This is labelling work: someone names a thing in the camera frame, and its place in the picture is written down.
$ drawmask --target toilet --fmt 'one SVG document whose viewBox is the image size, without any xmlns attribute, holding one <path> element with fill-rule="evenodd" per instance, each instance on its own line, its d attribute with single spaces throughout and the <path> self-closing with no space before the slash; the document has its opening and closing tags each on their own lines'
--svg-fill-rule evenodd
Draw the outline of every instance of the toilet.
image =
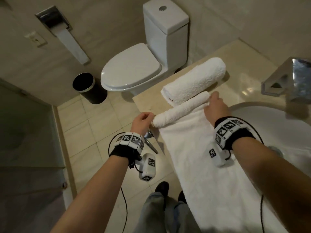
<svg viewBox="0 0 311 233">
<path fill-rule="evenodd" d="M 137 95 L 187 61 L 188 15 L 171 0 L 150 0 L 143 13 L 147 44 L 131 46 L 103 67 L 101 85 L 108 91 Z"/>
</svg>

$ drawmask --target towel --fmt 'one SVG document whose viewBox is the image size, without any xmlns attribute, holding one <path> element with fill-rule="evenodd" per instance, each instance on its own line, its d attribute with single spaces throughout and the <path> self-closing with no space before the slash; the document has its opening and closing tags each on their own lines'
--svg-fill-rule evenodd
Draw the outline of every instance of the towel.
<svg viewBox="0 0 311 233">
<path fill-rule="evenodd" d="M 171 106 L 175 107 L 222 79 L 225 72 L 226 65 L 222 59 L 211 58 L 165 85 L 161 94 Z"/>
<path fill-rule="evenodd" d="M 261 233 L 260 193 L 234 155 L 232 165 L 218 168 L 208 154 L 214 128 L 205 118 L 206 105 L 159 129 L 188 206 L 202 231 Z M 266 201 L 263 222 L 266 232 L 287 232 Z"/>
<path fill-rule="evenodd" d="M 169 109 L 161 114 L 158 114 L 152 121 L 154 127 L 164 127 L 165 125 L 176 121 L 177 119 L 185 116 L 193 109 L 207 102 L 210 94 L 208 92 L 201 92 L 188 101 Z"/>
</svg>

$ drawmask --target black wrist strap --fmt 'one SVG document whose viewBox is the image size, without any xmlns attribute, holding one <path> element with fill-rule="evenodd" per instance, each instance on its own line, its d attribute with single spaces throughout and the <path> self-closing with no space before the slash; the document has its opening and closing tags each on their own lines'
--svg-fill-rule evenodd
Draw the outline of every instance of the black wrist strap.
<svg viewBox="0 0 311 233">
<path fill-rule="evenodd" d="M 222 117 L 217 119 L 217 121 L 215 122 L 215 127 L 217 127 L 221 122 L 225 121 L 227 118 L 232 118 L 231 116 L 227 116 L 227 117 Z M 246 128 L 241 128 L 239 130 L 237 130 L 236 132 L 234 132 L 226 141 L 226 145 L 225 145 L 225 149 L 226 150 L 232 150 L 232 144 L 239 138 L 242 137 L 251 137 L 254 138 L 253 134 L 247 130 Z"/>
<path fill-rule="evenodd" d="M 125 157 L 128 159 L 128 165 L 132 165 L 135 160 L 140 160 L 140 154 L 136 149 L 129 147 L 127 145 L 117 145 L 111 152 L 111 155 L 116 155 L 119 157 Z"/>
</svg>

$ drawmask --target hand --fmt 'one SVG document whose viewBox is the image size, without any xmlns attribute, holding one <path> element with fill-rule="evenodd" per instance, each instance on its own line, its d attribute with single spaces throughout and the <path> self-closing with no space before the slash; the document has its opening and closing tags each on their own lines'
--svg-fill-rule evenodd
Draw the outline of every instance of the hand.
<svg viewBox="0 0 311 233">
<path fill-rule="evenodd" d="M 154 117 L 155 115 L 151 112 L 142 112 L 134 119 L 131 132 L 135 132 L 144 136 L 148 131 L 149 125 L 153 121 Z"/>
<path fill-rule="evenodd" d="M 215 126 L 215 122 L 222 117 L 230 116 L 228 106 L 219 98 L 219 92 L 213 92 L 209 99 L 210 104 L 204 108 L 207 120 Z"/>
</svg>

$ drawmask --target leg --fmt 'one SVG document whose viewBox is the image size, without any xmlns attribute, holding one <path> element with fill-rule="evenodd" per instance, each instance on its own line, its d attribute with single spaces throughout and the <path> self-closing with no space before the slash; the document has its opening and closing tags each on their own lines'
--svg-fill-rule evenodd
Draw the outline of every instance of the leg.
<svg viewBox="0 0 311 233">
<path fill-rule="evenodd" d="M 147 198 L 142 212 L 140 214 L 138 224 L 133 233 L 166 233 L 164 224 L 164 208 L 165 208 L 165 192 L 168 193 L 168 183 L 161 182 L 154 193 Z"/>
<path fill-rule="evenodd" d="M 201 233 L 188 205 L 184 194 L 179 195 L 178 202 L 167 197 L 165 209 L 165 225 L 170 233 Z"/>
</svg>

